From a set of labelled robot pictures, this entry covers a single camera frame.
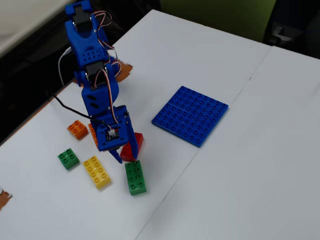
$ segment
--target cardboard piece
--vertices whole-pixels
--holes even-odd
[[[7,204],[7,202],[9,202],[11,197],[12,197],[11,194],[5,192],[0,187],[0,211],[1,211],[1,208],[4,207]]]

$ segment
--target robotic arm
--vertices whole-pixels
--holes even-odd
[[[95,119],[91,124],[97,147],[99,151],[109,151],[122,163],[117,149],[129,142],[136,159],[138,144],[127,107],[113,106],[119,93],[115,78],[118,62],[108,54],[114,48],[101,28],[104,18],[101,22],[96,19],[106,12],[93,12],[88,0],[67,5],[65,12],[69,19],[65,29],[78,65],[74,75],[78,85],[83,84],[81,95],[88,115]]]

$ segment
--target red lego brick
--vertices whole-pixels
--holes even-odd
[[[136,138],[136,142],[138,143],[138,154],[139,154],[142,142],[144,141],[144,136],[142,135],[142,133],[137,133],[137,132],[135,132],[134,135]],[[125,162],[134,162],[136,160],[132,155],[130,143],[127,143],[126,145],[123,146],[120,157],[122,161],[125,161]]]

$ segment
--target white table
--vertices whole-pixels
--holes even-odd
[[[272,48],[137,239],[319,239],[319,76]]]
[[[0,57],[44,25],[72,0],[1,0]]]
[[[133,65],[115,105],[127,105],[143,133],[147,193],[131,196],[124,165],[98,152],[90,135],[77,141],[68,133],[73,121],[89,121],[53,100],[0,147],[0,186],[15,198],[0,212],[6,240],[135,239],[199,151],[152,125],[153,117],[181,85],[231,104],[271,49],[154,10],[115,47]],[[74,83],[59,98],[86,113]],[[66,171],[57,155],[70,147],[81,162],[96,155],[112,184],[99,191],[82,165]]]

